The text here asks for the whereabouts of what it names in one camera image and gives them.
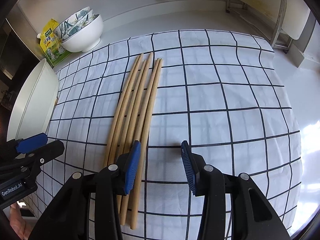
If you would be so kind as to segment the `person's left hand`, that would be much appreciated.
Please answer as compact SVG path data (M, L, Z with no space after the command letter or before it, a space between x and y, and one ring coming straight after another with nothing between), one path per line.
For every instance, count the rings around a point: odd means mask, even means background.
M21 215L20 206L17 203L11 204L10 206L10 226L13 228L15 233L20 239L28 240L32 228Z

